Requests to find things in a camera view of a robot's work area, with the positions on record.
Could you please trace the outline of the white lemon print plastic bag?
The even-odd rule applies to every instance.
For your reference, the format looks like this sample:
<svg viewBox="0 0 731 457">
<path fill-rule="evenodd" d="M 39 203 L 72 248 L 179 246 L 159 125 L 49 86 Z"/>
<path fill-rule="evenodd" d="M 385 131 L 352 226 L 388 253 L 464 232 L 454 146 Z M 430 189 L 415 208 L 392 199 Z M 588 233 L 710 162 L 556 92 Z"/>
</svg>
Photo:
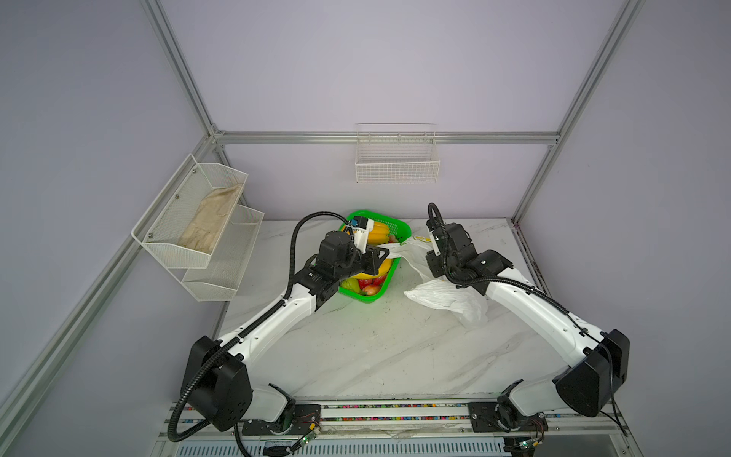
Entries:
<svg viewBox="0 0 731 457">
<path fill-rule="evenodd" d="M 419 274 L 422 283 L 404 291 L 411 302 L 431 310 L 450 312 L 466 329 L 478 329 L 488 321 L 488 300 L 473 289 L 458 289 L 430 270 L 426 255 L 432 251 L 428 237 L 412 236 L 402 243 L 387 243 L 388 259 L 405 260 Z"/>
</svg>

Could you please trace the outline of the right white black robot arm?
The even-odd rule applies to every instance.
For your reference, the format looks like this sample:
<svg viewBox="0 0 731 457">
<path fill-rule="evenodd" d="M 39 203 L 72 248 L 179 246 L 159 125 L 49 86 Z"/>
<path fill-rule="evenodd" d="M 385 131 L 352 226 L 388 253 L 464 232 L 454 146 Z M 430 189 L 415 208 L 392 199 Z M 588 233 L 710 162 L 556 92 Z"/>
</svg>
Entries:
<svg viewBox="0 0 731 457">
<path fill-rule="evenodd" d="M 520 379 L 497 400 L 497 425 L 521 428 L 540 413 L 572 409 L 585 417 L 603 414 L 626 382 L 630 342 L 613 329 L 602 331 L 531 285 L 504 255 L 479 252 L 460 224 L 426 223 L 432 249 L 426 262 L 436 278 L 477 291 L 510 310 L 542 336 L 565 362 L 562 369 L 533 381 Z"/>
</svg>

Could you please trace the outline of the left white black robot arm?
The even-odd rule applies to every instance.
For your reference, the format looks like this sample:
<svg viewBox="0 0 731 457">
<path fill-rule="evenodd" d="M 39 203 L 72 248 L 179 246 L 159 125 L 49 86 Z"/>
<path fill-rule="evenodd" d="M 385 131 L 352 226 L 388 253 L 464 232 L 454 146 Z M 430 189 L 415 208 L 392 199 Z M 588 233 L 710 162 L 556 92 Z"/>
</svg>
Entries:
<svg viewBox="0 0 731 457">
<path fill-rule="evenodd" d="M 208 426 L 228 431 L 242 420 L 283 421 L 294 400 L 273 384 L 253 385 L 249 369 L 329 301 L 344 281 L 380 272 L 388 255 L 389 249 L 370 246 L 363 230 L 329 232 L 314 260 L 295 272 L 285 292 L 264 310 L 217 340 L 204 336 L 196 341 L 169 419 L 169 439 L 182 441 Z"/>
</svg>

